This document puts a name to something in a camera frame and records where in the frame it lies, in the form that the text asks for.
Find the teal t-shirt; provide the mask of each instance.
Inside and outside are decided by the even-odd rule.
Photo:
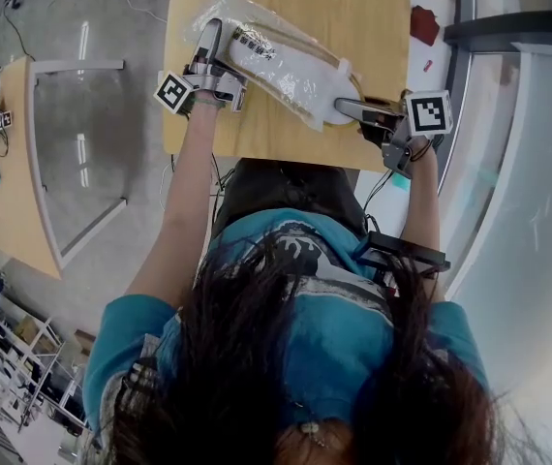
[[[362,385],[380,368],[392,348],[392,323],[375,269],[352,260],[359,240],[333,219],[289,208],[265,210],[224,229],[221,240],[232,257],[250,251],[265,233],[279,253],[299,261],[302,278],[295,297],[285,385],[299,407],[283,409],[288,423],[310,419],[351,422]],[[144,295],[116,299],[105,310],[84,381],[84,406],[98,427],[108,381],[127,373],[140,357],[145,335],[160,338],[156,353],[164,378],[175,375],[172,351],[178,340],[175,310]],[[464,310],[452,302],[431,306],[427,341],[433,350],[463,362],[483,387],[484,369]]]

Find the white wall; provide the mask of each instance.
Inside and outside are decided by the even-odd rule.
[[[494,390],[508,391],[552,448],[552,57],[532,56],[529,74],[504,199],[454,300],[468,311]]]

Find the wooden table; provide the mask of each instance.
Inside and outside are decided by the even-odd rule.
[[[7,129],[9,153],[0,157],[0,250],[55,278],[61,277],[67,262],[126,206],[126,201],[119,199],[68,246],[59,249],[47,213],[35,144],[36,74],[87,69],[123,69],[123,61],[32,62],[23,57],[0,73],[0,106],[14,117]]]
[[[183,30],[205,0],[170,0],[165,71],[180,74],[196,44]],[[254,0],[345,57],[362,74],[367,97],[398,100],[409,56],[410,0]],[[187,121],[163,109],[164,147],[178,153]],[[214,153],[383,171],[379,148],[356,131],[323,128],[318,133],[278,101],[251,84],[242,112],[221,112]]]

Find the shoulder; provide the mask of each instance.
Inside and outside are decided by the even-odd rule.
[[[486,389],[489,388],[482,359],[461,305],[441,301],[431,305],[428,340],[432,349],[456,356]]]
[[[93,429],[98,429],[100,406],[108,383],[127,374],[143,354],[156,343],[175,309],[153,296],[132,294],[110,303],[102,317],[84,376],[84,410]]]

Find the plastic bag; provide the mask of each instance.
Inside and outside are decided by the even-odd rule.
[[[351,64],[317,40],[251,0],[208,0],[186,28],[193,45],[206,23],[222,20],[217,59],[235,69],[296,113],[308,126],[346,125],[336,98],[362,100]]]

